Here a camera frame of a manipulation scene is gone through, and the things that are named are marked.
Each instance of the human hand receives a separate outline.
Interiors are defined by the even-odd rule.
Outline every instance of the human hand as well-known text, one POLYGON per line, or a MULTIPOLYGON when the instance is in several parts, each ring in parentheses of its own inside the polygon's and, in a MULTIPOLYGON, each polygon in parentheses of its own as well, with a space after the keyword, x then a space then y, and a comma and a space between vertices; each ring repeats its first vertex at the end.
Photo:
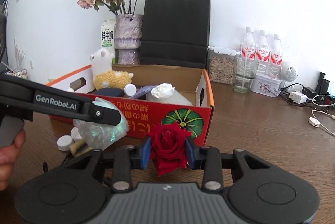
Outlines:
POLYGON ((8 186, 8 180, 13 173, 14 164, 21 153, 21 147, 26 141, 26 132, 21 130, 11 146, 0 148, 0 191, 8 186))

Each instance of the alpaca plush toy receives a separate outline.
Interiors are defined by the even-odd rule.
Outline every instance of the alpaca plush toy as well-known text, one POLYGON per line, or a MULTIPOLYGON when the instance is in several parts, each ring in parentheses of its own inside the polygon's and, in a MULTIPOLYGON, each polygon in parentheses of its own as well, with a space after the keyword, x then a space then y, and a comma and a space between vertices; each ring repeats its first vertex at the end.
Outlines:
POLYGON ((107 49, 100 49, 91 55, 93 84, 99 90, 102 88, 124 89, 131 83, 133 73, 112 70, 114 55, 107 49))

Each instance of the red and white label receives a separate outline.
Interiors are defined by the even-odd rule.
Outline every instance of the red and white label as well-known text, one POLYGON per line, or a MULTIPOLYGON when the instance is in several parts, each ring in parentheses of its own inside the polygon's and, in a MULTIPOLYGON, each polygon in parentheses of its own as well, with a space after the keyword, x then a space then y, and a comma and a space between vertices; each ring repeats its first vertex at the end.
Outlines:
POLYGON ((247 57, 249 59, 254 59, 256 53, 256 48, 242 47, 241 57, 247 57))
POLYGON ((283 56, 279 54, 273 54, 273 53, 271 54, 270 63, 281 65, 282 60, 283 60, 283 56))
POLYGON ((268 62, 269 58, 270 58, 270 50, 269 49, 264 49, 264 48, 257 49, 256 59, 268 62))

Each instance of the glass cup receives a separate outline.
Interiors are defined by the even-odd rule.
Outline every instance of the glass cup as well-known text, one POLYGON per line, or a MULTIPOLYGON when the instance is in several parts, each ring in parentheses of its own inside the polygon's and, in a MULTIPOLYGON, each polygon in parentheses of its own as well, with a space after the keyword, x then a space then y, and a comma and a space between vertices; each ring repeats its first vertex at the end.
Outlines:
POLYGON ((256 77, 259 60, 235 57, 234 62, 234 84, 233 89, 236 92, 248 93, 252 81, 256 77))

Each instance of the wooden table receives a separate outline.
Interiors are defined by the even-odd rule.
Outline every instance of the wooden table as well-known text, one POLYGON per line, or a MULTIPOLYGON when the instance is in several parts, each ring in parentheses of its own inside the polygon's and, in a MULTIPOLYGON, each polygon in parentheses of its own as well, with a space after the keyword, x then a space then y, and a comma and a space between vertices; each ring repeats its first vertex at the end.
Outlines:
MULTIPOLYGON (((207 145, 231 153, 243 148, 265 160, 307 180, 319 192, 320 207, 313 223, 335 223, 335 137, 308 123, 310 108, 293 107, 280 98, 250 92, 242 95, 231 86, 212 84, 215 112, 207 145)), ((320 115, 320 121, 335 132, 335 122, 320 115)), ((57 139, 69 134, 73 126, 48 116, 34 114, 27 122, 27 141, 16 164, 9 187, 0 192, 0 224, 21 223, 13 200, 16 189, 42 174, 45 161, 52 169, 59 165, 64 153, 57 149, 57 139)), ((134 144, 139 140, 125 137, 108 150, 134 144)), ((201 184, 203 171, 176 170, 160 179, 150 163, 144 171, 132 171, 133 182, 186 182, 201 184)), ((229 170, 223 171, 225 186, 232 184, 229 170)))

